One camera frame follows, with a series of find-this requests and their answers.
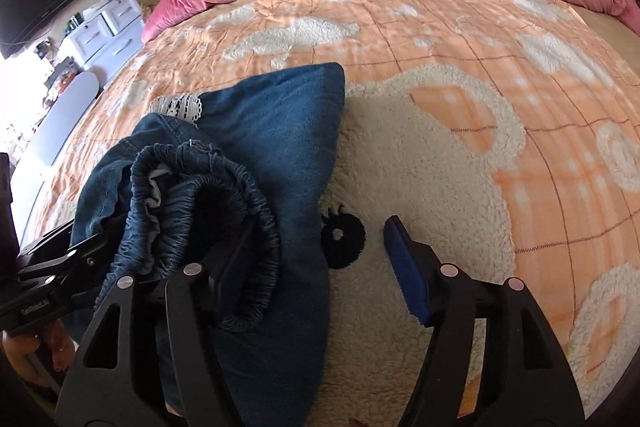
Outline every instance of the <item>white lace trim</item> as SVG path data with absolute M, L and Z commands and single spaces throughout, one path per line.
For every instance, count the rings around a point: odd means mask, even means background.
M 158 96 L 149 107 L 149 112 L 174 116 L 195 125 L 202 115 L 202 102 L 197 94 Z

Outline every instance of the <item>orange blanket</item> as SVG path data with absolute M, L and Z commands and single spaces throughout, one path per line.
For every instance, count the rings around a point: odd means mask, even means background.
M 391 425 L 422 363 L 428 338 L 376 250 L 385 213 L 476 277 L 521 277 L 591 412 L 640 338 L 640 79 L 557 0 L 254 0 L 197 15 L 148 43 L 79 123 L 37 232 L 72 217 L 92 167 L 157 96 L 325 61 L 351 87 L 323 204 L 345 203 L 368 239 L 332 276 L 311 423 Z

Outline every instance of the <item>person's hand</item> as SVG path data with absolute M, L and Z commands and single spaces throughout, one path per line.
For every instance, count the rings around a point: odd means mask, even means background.
M 38 335 L 23 333 L 10 337 L 6 332 L 2 332 L 2 347 L 14 371 L 23 380 L 46 387 L 44 379 L 26 358 L 40 347 L 41 341 L 44 341 L 51 351 L 53 368 L 56 371 L 66 371 L 76 355 L 76 346 L 60 320 L 42 327 Z

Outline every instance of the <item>black clamp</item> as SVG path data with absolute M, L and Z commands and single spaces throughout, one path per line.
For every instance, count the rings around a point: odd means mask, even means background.
M 11 298 L 0 302 L 0 330 L 11 336 L 36 331 L 73 311 L 74 295 L 101 284 L 122 238 L 124 216 L 69 248 L 72 224 L 52 230 L 17 257 L 17 274 L 5 282 Z
M 386 221 L 384 239 L 411 313 L 434 328 L 399 427 L 584 424 L 562 347 L 522 280 L 513 277 L 498 285 L 472 279 L 457 266 L 441 263 L 428 245 L 412 241 L 398 216 Z M 408 259 L 413 262 L 409 270 Z M 473 413 L 457 418 L 475 319 L 486 319 L 478 402 Z
M 236 278 L 227 280 L 225 271 L 247 266 L 253 254 L 247 249 L 255 252 L 254 232 L 255 219 L 246 218 L 229 248 L 216 248 L 221 257 L 208 254 L 203 263 L 190 263 L 168 279 L 119 279 L 82 338 L 58 400 L 56 423 L 241 427 L 206 324 L 235 308 L 239 292 L 229 281 Z M 155 324 L 163 317 L 185 418 L 168 413 L 162 395 Z

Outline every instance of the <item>blue pad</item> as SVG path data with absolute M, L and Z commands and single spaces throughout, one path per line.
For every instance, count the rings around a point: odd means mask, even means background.
M 426 325 L 431 318 L 428 305 L 427 283 L 415 266 L 409 247 L 411 237 L 400 223 L 390 217 L 385 222 L 384 230 L 385 250 L 396 274 L 396 280 L 402 290 L 402 296 L 409 308 L 409 313 L 416 317 L 421 325 Z

